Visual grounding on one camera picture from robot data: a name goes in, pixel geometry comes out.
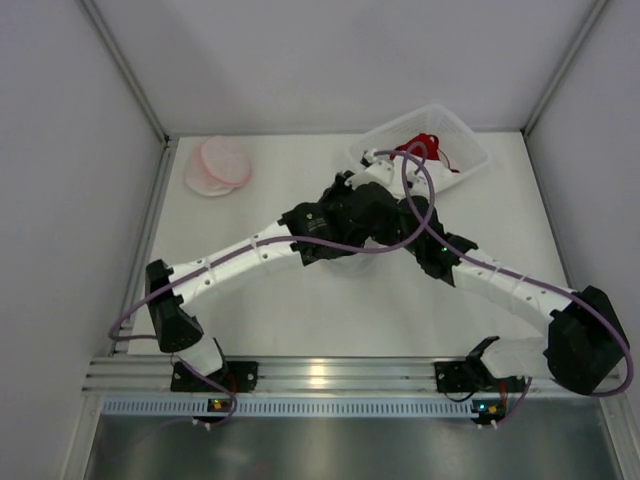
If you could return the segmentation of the blue trimmed mesh laundry bag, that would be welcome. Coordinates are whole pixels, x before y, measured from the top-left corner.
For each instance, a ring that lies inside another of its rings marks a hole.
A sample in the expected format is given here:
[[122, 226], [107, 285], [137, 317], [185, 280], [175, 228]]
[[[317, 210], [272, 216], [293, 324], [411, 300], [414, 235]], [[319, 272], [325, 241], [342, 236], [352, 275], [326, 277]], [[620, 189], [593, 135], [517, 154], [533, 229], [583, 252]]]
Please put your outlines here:
[[373, 263], [372, 255], [353, 254], [324, 262], [325, 269], [343, 277], [355, 277], [364, 274]]

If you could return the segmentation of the pink trimmed mesh laundry bag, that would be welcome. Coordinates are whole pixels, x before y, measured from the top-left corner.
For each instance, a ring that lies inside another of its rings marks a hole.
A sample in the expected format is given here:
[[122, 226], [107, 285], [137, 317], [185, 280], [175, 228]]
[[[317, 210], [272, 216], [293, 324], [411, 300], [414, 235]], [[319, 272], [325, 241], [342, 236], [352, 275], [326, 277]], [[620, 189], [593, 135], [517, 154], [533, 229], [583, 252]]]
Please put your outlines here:
[[252, 165], [232, 137], [203, 140], [190, 154], [184, 170], [186, 186], [204, 197], [223, 196], [243, 187], [252, 175]]

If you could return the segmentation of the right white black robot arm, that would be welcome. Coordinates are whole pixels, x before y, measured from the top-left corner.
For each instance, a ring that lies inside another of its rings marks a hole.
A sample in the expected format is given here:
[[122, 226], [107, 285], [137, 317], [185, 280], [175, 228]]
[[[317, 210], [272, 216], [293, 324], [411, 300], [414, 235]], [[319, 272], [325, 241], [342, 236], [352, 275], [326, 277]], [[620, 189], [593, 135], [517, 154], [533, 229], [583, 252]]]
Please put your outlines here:
[[602, 290], [589, 286], [578, 292], [505, 267], [475, 242], [446, 231], [436, 212], [421, 227], [427, 207], [420, 196], [400, 201], [374, 240], [402, 243], [427, 275], [488, 300], [535, 331], [485, 338], [467, 356], [471, 369], [494, 379], [548, 377], [573, 393], [600, 396], [600, 384], [624, 364], [626, 377], [610, 392], [628, 388], [634, 376], [629, 343]]

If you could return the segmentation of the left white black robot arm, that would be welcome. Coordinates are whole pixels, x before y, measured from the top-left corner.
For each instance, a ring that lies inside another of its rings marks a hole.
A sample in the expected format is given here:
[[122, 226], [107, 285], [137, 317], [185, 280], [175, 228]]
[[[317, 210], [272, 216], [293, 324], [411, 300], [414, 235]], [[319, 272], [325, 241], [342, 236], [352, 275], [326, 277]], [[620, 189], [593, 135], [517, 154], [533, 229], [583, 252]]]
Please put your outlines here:
[[392, 184], [390, 173], [342, 172], [319, 200], [298, 204], [243, 242], [184, 264], [151, 262], [145, 294], [160, 350], [202, 376], [221, 377], [222, 350], [190, 313], [191, 303], [268, 274], [362, 252], [395, 211]]

